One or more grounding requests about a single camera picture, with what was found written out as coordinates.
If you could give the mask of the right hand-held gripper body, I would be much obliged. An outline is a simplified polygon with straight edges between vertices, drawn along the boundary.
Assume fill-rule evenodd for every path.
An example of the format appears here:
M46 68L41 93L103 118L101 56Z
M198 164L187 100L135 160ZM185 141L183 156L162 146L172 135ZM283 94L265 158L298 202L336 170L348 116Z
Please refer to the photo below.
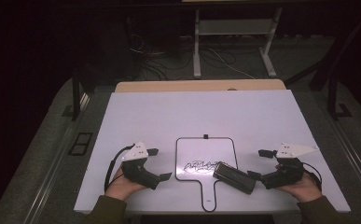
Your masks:
M304 168L306 163L299 160L299 156L316 152L317 150L318 147L282 143L276 150L276 156L273 157L278 161L276 170L273 173L262 175L260 182L266 189L276 189L299 182L303 174L306 173L317 183L317 187L320 187L318 171L316 171L318 175L307 171Z

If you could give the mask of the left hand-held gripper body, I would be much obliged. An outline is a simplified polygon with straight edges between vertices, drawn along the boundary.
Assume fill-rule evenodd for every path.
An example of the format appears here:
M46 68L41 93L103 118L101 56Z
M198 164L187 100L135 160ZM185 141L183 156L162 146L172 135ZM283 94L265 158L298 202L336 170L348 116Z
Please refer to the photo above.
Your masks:
M148 172L145 163L148 159L148 148L143 142L138 142L121 157L122 172L132 182L150 189L155 189L160 183L160 176Z

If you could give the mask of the black whiteboard eraser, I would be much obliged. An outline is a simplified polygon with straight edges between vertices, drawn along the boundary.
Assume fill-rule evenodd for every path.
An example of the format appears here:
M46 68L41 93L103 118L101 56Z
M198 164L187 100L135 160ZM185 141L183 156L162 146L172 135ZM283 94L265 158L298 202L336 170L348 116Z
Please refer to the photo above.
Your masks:
M220 162L216 166L213 177L246 194L251 194L256 184L256 180L252 179L248 174L224 162Z

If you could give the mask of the small whiteboard with handle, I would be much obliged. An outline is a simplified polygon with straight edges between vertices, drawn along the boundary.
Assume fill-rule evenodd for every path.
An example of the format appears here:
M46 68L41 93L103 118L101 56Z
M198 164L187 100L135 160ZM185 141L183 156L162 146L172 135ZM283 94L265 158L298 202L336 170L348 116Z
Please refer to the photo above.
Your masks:
M201 207L205 212L216 209L214 177L216 166L224 162L238 167L234 143L229 137L182 137L176 140L175 178L200 184Z

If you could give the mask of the person's left hand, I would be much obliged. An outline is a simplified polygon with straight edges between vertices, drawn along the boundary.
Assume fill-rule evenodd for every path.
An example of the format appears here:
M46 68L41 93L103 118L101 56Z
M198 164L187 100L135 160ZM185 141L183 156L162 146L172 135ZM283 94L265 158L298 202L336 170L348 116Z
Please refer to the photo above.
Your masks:
M145 188L146 188L145 186L132 182L131 180L127 179L123 175L122 170L118 169L109 187L104 192L104 195L107 197L125 201L135 192Z

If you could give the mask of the person's right hand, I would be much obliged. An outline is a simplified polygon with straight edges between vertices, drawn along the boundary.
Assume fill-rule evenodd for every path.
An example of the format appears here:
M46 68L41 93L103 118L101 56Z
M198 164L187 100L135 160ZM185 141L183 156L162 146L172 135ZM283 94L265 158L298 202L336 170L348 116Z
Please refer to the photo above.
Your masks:
M278 190L289 193L300 203L311 202L323 196L315 181L306 173L303 174L299 182L279 187Z

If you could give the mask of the black metal stand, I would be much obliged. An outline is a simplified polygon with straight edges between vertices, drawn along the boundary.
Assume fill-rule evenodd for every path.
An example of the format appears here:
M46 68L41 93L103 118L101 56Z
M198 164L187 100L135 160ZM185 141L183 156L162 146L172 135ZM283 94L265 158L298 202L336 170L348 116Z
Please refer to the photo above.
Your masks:
M328 98L327 111L331 118L338 120L339 118L349 118L352 114L345 104L337 103L338 81L331 78L328 81Z

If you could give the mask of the white metal stand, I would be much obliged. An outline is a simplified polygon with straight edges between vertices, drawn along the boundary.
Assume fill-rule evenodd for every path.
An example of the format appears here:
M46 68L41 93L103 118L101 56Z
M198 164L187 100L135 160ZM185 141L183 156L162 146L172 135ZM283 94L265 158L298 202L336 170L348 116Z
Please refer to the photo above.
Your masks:
M275 36L283 9L275 9L271 19L242 20L202 20L199 10L195 11L193 72L195 78L201 77L200 37L207 35L264 35L265 45L259 49L260 57L269 77L277 77L269 56L271 44Z

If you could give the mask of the black diagonal bar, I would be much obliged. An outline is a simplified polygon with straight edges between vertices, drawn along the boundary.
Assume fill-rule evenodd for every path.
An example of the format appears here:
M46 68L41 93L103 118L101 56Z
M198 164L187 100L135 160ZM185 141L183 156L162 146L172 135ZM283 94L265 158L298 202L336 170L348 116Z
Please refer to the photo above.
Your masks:
M309 88L312 91L320 91L330 80L335 67L338 65L340 58L345 53L357 33L361 29L361 12L358 16L354 16L352 23L340 32L339 36L334 41L332 47L329 49L326 56L319 62L307 67L296 75L284 81L286 87L296 83L298 80L306 77L307 75L315 72Z

